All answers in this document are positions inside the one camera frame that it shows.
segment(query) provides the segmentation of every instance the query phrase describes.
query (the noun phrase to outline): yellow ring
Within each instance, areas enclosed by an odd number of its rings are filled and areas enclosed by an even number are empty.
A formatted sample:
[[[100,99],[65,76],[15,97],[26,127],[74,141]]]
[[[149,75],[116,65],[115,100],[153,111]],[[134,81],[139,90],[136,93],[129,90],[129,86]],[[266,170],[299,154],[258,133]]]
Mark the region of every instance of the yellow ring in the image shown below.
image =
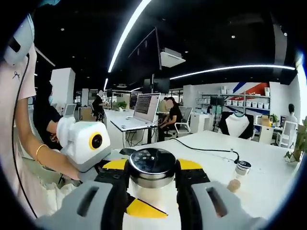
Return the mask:
[[[89,146],[92,150],[96,150],[97,148],[94,148],[93,145],[92,145],[92,141],[93,141],[93,138],[96,136],[96,135],[100,135],[102,137],[102,135],[99,133],[99,132],[94,132],[91,137],[90,137],[90,141],[89,141]]]

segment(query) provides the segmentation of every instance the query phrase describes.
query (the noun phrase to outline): stainless steel container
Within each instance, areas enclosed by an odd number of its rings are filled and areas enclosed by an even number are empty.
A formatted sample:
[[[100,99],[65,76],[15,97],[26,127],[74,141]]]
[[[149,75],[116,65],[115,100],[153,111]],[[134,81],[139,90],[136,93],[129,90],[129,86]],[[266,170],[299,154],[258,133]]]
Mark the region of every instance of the stainless steel container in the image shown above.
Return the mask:
[[[175,156],[164,150],[147,148],[141,149],[129,158],[130,177],[144,188],[161,188],[174,179]]]

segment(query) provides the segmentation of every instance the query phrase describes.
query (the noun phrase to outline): ceiling light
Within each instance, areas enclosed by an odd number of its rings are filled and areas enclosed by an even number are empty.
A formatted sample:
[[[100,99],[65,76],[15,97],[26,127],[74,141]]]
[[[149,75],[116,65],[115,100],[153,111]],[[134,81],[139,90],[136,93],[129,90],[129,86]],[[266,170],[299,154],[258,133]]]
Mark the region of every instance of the ceiling light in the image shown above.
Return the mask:
[[[199,72],[194,72],[194,73],[188,73],[184,75],[180,75],[177,77],[170,78],[170,80],[174,80],[177,78],[183,78],[191,75],[196,75],[200,73],[208,73],[208,72],[215,72],[215,71],[221,71],[221,70],[227,70],[227,69],[243,69],[243,68],[280,68],[280,69],[289,69],[289,70],[295,70],[294,67],[290,66],[278,66],[278,65],[243,65],[243,66],[229,66],[229,67],[221,67],[221,68],[216,68],[216,69],[208,69],[208,70],[203,70]]]
[[[136,8],[135,12],[133,13],[133,15],[131,16],[123,34],[121,35],[119,42],[117,44],[117,47],[115,49],[115,52],[113,54],[110,66],[109,66],[109,70],[108,72],[110,73],[112,71],[112,68],[114,66],[114,63],[116,61],[116,58],[119,54],[119,51],[122,47],[122,45],[124,44],[124,41],[126,40],[131,28],[133,27],[133,25],[135,24],[136,20],[138,19],[138,17],[140,16],[140,14],[143,12],[143,10],[146,8],[146,6],[148,5],[148,3],[150,3],[151,0],[142,0],[142,2],[139,4],[138,8]]]
[[[139,87],[139,88],[136,88],[136,89],[134,89],[134,90],[131,90],[130,92],[133,92],[133,91],[135,91],[135,90],[139,90],[141,87]]]
[[[104,91],[106,90],[107,81],[108,81],[108,78],[106,78],[106,81],[105,81]]]

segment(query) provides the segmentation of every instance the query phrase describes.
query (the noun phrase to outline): person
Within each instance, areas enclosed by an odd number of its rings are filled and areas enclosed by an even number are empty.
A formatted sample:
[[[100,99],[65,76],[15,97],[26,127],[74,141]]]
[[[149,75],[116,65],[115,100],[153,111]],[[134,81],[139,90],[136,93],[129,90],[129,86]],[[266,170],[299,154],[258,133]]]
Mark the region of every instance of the person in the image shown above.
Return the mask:
[[[167,97],[165,97],[162,101],[160,101],[159,103],[159,112],[162,112],[162,113],[167,113],[167,106],[166,106],[166,100],[167,100]]]
[[[14,194],[28,215],[33,218],[34,214],[25,199],[17,176],[13,160],[14,155],[21,184],[36,215],[39,217],[55,212],[61,202],[54,198],[57,188],[53,190],[54,199],[51,201],[50,193],[52,192],[48,192],[41,185],[38,177],[28,170],[22,159],[21,148],[18,147],[19,141],[25,151],[40,164],[63,173],[72,179],[79,179],[79,171],[69,162],[65,155],[50,149],[32,133],[28,116],[28,98],[35,96],[34,73],[36,57],[35,47],[32,43],[28,57],[23,57],[21,61],[14,65],[5,60],[0,63],[0,109],[2,111],[0,113],[0,163]],[[24,80],[19,96],[16,98],[23,75]],[[17,105],[14,117],[15,100],[17,100]],[[14,129],[12,127],[13,119],[16,124]]]
[[[44,144],[53,150],[61,150],[56,133],[62,116],[51,106],[52,100],[52,85],[46,80],[37,88],[33,123]]]
[[[164,132],[169,129],[175,129],[175,123],[181,122],[182,120],[182,114],[175,99],[173,97],[169,97],[167,98],[166,103],[171,109],[164,121],[159,125],[158,141],[164,141]]]
[[[102,108],[103,106],[103,103],[102,103],[102,96],[103,96],[103,91],[100,90],[98,92],[98,94],[96,95],[96,98],[95,100],[93,101],[92,105],[93,105],[93,108],[94,108],[94,112],[96,113],[96,121],[98,120],[102,120],[102,116],[104,114],[104,110]]]
[[[294,104],[289,104],[288,108],[290,115],[286,117],[285,121],[291,121],[297,123],[297,118],[294,116]]]

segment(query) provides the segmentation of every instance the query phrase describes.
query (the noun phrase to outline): black ceiling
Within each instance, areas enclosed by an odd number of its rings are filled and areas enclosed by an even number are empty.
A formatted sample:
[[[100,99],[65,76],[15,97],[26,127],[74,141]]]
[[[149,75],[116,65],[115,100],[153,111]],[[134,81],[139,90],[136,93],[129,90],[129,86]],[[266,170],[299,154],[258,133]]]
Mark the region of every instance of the black ceiling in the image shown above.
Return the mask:
[[[284,36],[286,31],[274,32],[273,24],[277,22],[258,1],[253,4],[241,0],[152,0],[132,28],[109,75],[107,70],[117,42],[140,2],[61,0],[56,6],[40,7],[33,16],[35,45],[56,69],[71,67],[76,72],[75,90],[102,89],[106,77],[109,77],[107,88],[127,83],[125,61],[154,27],[161,48],[180,52],[186,60],[173,68],[163,67],[156,73],[159,77],[243,64],[294,67],[295,47],[290,42],[291,36],[282,38],[286,39],[285,45],[276,45],[276,36]],[[276,58],[276,50],[284,50],[285,57]],[[36,66],[39,78],[50,79],[52,69],[53,66],[39,57]],[[287,70],[228,70],[172,80],[171,88],[236,81],[289,84],[294,76],[294,71]],[[126,89],[140,85],[139,82]]]

